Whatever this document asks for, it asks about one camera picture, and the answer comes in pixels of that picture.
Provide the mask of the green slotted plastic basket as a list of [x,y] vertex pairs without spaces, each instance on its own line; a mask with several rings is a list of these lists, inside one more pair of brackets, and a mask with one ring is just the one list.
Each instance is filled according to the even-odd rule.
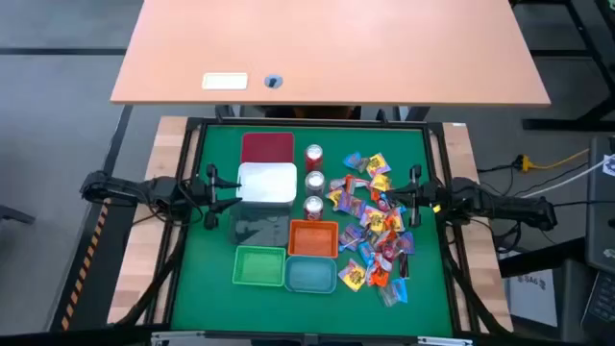
[[285,274],[286,250],[282,247],[247,246],[236,248],[234,284],[282,286]]

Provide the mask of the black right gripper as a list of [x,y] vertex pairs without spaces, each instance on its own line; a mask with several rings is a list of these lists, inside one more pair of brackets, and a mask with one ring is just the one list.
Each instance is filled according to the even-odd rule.
[[426,183],[419,182],[422,176],[422,166],[419,164],[413,165],[409,169],[409,184],[399,188],[393,188],[386,191],[387,195],[393,194],[409,194],[410,196],[390,197],[390,202],[395,207],[404,206],[410,209],[409,225],[411,227],[419,227],[422,225],[420,207],[434,207],[442,204],[445,201],[447,188],[444,183],[435,177]]

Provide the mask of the blue Haribo candy packet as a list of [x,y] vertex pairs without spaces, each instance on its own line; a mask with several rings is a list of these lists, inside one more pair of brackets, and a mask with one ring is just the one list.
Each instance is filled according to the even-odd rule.
[[356,170],[359,173],[363,173],[366,170],[366,167],[369,163],[369,159],[368,158],[364,158],[360,152],[354,152],[350,155],[348,155],[344,160],[343,163],[349,167],[352,168],[354,170]]

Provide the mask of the dark red plastic bin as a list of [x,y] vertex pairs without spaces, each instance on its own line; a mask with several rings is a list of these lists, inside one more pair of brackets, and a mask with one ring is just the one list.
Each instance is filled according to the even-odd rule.
[[247,133],[242,137],[240,162],[294,162],[292,133]]

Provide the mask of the black side table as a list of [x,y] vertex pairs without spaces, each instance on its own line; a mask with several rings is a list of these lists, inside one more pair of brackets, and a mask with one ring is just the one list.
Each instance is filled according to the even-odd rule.
[[502,278],[509,278],[531,272],[554,269],[561,266],[565,260],[585,263],[584,237],[578,237],[539,250],[500,259],[500,274]]

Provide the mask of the white cardboard box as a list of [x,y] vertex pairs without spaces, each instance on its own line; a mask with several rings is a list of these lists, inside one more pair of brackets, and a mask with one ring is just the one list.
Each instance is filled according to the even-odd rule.
[[504,279],[511,315],[557,326],[554,276],[551,269]]

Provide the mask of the orange plastic bin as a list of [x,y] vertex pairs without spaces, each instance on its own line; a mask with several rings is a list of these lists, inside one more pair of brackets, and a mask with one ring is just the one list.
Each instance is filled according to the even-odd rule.
[[287,253],[291,256],[338,257],[338,224],[333,221],[293,219]]

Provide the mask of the black table frame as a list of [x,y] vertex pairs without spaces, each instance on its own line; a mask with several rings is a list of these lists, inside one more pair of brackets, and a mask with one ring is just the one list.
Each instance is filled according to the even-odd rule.
[[[430,140],[433,139],[431,144],[425,144],[424,146],[429,147],[427,150],[433,151],[430,152],[428,156],[428,161],[431,160],[431,168],[428,167],[428,173],[433,173],[437,171],[437,176],[442,181],[448,182],[452,179],[452,177],[468,177],[469,179],[478,181],[477,168],[474,158],[474,153],[472,150],[469,132],[466,127],[466,124],[460,123],[421,123],[421,122],[401,122],[401,121],[393,121],[388,124],[378,122],[378,121],[350,121],[350,120],[300,120],[300,119],[269,119],[269,118],[226,118],[222,122],[218,122],[213,118],[189,118],[189,117],[172,117],[172,116],[164,116],[157,129],[157,133],[155,136],[154,144],[152,147],[152,152],[148,161],[148,166],[146,170],[146,178],[154,178],[167,174],[179,174],[182,176],[189,177],[191,174],[198,173],[200,169],[201,154],[206,151],[206,149],[221,149],[222,146],[218,147],[219,142],[215,141],[211,143],[211,146],[208,146],[207,140],[213,138],[214,130],[224,130],[225,128],[233,128],[236,130],[241,128],[240,130],[245,130],[247,132],[253,132],[256,127],[274,127],[276,129],[284,129],[285,131],[290,130],[301,130],[301,129],[310,129],[314,132],[311,134],[310,138],[323,139],[323,132],[325,130],[335,130],[340,132],[341,135],[357,135],[363,138],[366,134],[359,134],[358,131],[375,131],[376,135],[393,135],[394,131],[410,131],[417,130],[419,134],[422,134],[423,139],[427,138],[430,135]],[[488,229],[485,229],[481,225],[470,225],[463,226],[463,228],[457,228],[457,230],[453,231],[455,235],[456,243],[451,247],[451,257],[457,261],[457,265],[464,275],[466,275],[466,280],[471,282],[474,285],[474,289],[478,292],[478,283],[479,283],[479,274],[475,275],[475,271],[480,269],[479,262],[477,260],[480,259],[481,255],[470,255],[471,252],[481,249],[481,242],[488,240],[486,246],[488,261],[495,260],[494,250],[491,248],[491,233]],[[171,279],[169,279],[170,284],[164,284],[165,287],[162,290],[161,297],[158,298],[157,304],[163,308],[160,312],[156,311],[156,321],[162,321],[167,323],[172,330],[175,328],[171,322],[174,321],[174,318],[179,316],[179,313],[176,312],[175,306],[176,297],[178,297],[177,292],[179,292],[178,284],[182,280],[182,265],[191,264],[193,261],[188,260],[188,256],[184,255],[185,248],[189,245],[189,238],[194,235],[191,230],[187,231],[186,235],[182,234],[182,231],[164,231],[161,234],[161,238],[163,239],[165,236],[170,240],[157,240],[160,248],[163,248],[163,245],[166,246],[168,244],[175,245],[177,242],[177,238],[179,235],[179,239],[184,241],[184,245],[181,246],[178,255],[181,258],[181,262],[179,264],[178,269],[171,275]],[[445,289],[446,299],[442,298],[442,300],[437,300],[435,303],[446,302],[447,311],[450,313],[450,317],[443,319],[450,324],[450,332],[446,332],[446,335],[436,332],[435,330],[431,330],[425,335],[428,336],[467,336],[472,334],[486,331],[483,326],[478,314],[473,310],[470,303],[466,303],[466,298],[462,293],[461,288],[458,284],[453,284],[453,276],[448,272],[447,265],[445,259],[442,259],[439,262],[441,265],[441,269],[439,271],[428,270],[427,274],[431,275],[434,273],[441,274],[439,278],[443,280],[443,284],[441,287]],[[376,290],[367,291],[367,288],[362,288],[358,293],[351,293],[349,288],[344,288],[345,291],[342,292],[342,289],[338,287],[335,293],[333,293],[330,297],[339,297],[341,298],[349,297],[365,297],[372,299],[373,302],[379,307],[381,307],[380,311],[385,313],[391,313],[397,311],[400,308],[404,313],[403,317],[412,317],[404,322],[404,332],[412,332],[407,337],[406,335],[396,335],[393,333],[382,332],[384,329],[371,329],[370,331],[375,331],[378,334],[367,334],[367,332],[352,332],[352,333],[324,333],[324,332],[301,332],[298,334],[294,333],[284,333],[288,334],[288,336],[282,336],[282,332],[271,332],[271,335],[265,335],[265,333],[257,333],[252,331],[248,331],[243,327],[239,327],[238,322],[233,324],[233,328],[231,330],[221,330],[216,328],[201,328],[201,325],[197,326],[198,328],[182,328],[181,330],[197,330],[203,331],[205,333],[205,337],[211,338],[222,338],[228,337],[232,339],[239,338],[300,338],[306,339],[309,342],[315,342],[316,336],[318,336],[318,341],[325,342],[325,340],[365,340],[365,342],[394,342],[394,343],[412,343],[416,340],[412,341],[412,338],[415,335],[424,335],[419,332],[426,332],[428,327],[418,327],[418,317],[427,317],[427,313],[430,311],[434,311],[435,303],[429,304],[425,309],[419,308],[401,308],[399,305],[393,308],[385,308],[378,298],[378,294]]]

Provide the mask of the orange black hazard tape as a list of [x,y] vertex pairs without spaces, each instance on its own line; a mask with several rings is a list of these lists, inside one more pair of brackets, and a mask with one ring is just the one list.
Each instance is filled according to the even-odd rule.
[[88,270],[93,263],[93,257],[98,247],[98,242],[100,240],[110,206],[111,198],[104,199],[100,204],[100,209],[96,214],[95,223],[91,228],[91,233],[86,234],[86,247],[84,250],[79,250],[77,252],[77,275],[74,283],[68,286],[70,288],[70,294],[61,316],[61,330],[63,332],[69,330],[71,319],[76,311],[80,295],[85,286]]

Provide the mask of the purple multicolour candy packet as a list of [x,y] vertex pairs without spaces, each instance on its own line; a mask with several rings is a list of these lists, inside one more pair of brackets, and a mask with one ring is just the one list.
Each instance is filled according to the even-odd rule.
[[396,247],[399,254],[404,253],[406,255],[413,255],[415,253],[415,241],[413,233],[407,231],[400,235],[397,238]]
[[338,238],[338,251],[355,252],[358,244],[363,240],[364,229],[356,224],[348,224]]

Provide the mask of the clear plastic bin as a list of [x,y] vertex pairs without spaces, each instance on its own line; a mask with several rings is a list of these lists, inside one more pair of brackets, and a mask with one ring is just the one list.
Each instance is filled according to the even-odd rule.
[[288,207],[233,206],[229,216],[229,241],[235,245],[286,247],[290,212]]

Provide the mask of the black chair base leg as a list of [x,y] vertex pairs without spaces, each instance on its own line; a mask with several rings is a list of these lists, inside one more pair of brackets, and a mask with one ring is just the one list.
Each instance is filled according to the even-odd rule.
[[26,225],[32,225],[36,218],[25,212],[0,205],[0,221],[12,220]]

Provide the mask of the silver Diet Coke can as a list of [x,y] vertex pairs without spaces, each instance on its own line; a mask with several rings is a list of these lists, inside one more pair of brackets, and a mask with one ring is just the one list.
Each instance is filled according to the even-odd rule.
[[322,172],[314,170],[305,177],[306,196],[322,196],[325,187],[325,176]]

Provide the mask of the silver metal bracket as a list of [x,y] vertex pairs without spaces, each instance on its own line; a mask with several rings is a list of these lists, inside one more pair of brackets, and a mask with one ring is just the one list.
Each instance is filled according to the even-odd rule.
[[206,334],[202,331],[156,332],[150,337],[151,346],[204,346]]
[[475,346],[471,339],[418,336],[417,344],[422,346]]

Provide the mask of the black desk leg frame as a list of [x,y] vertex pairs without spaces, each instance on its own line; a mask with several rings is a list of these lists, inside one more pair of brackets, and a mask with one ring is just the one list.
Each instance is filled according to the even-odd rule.
[[569,131],[569,132],[615,132],[615,120],[604,120],[615,112],[615,76],[606,65],[587,26],[583,23],[573,0],[508,0],[510,7],[518,5],[561,6],[570,16],[576,31],[583,42],[582,49],[530,49],[534,58],[573,58],[590,59],[599,69],[608,94],[604,100],[587,113],[573,119],[525,118],[522,120],[524,130],[530,131]]

